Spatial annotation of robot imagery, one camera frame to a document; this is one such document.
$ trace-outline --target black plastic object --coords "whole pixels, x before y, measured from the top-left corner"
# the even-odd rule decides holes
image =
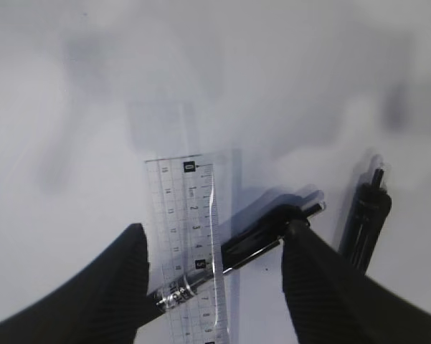
[[[129,226],[95,261],[35,305],[0,323],[0,344],[131,344],[158,316],[146,299],[147,241]]]
[[[322,208],[317,204],[312,210],[318,212]],[[223,270],[239,269],[278,246],[290,221],[297,219],[307,222],[310,215],[297,206],[284,204],[275,207],[240,235],[222,245]]]
[[[390,196],[381,187],[383,175],[384,171],[378,168],[371,183],[363,183],[357,188],[341,243],[341,255],[363,273],[368,269],[392,207]]]
[[[431,315],[360,274],[302,221],[284,238],[283,291],[300,344],[431,344]]]

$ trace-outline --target white background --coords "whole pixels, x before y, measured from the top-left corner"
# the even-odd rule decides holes
[[[177,145],[131,107],[163,99],[189,104],[198,151],[237,152],[233,213],[313,184],[333,247],[381,154],[393,208],[369,274],[431,312],[431,0],[0,0],[0,320],[128,224],[153,231],[143,160]],[[295,343],[280,255],[236,277],[233,343]]]

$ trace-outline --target black marker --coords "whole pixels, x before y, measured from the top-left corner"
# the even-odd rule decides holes
[[[341,255],[363,273],[392,207],[390,196],[381,186],[383,177],[384,170],[377,168],[371,183],[357,188],[340,248]]]

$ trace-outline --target silver pen grip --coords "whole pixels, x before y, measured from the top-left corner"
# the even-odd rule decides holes
[[[192,270],[168,285],[155,290],[152,295],[156,300],[156,306],[162,312],[167,312],[196,296],[198,288],[214,278],[212,267],[209,266],[208,268]]]

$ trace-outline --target transparent ruler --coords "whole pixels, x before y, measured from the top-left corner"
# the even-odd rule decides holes
[[[187,156],[146,167],[173,344],[228,344],[213,165]]]

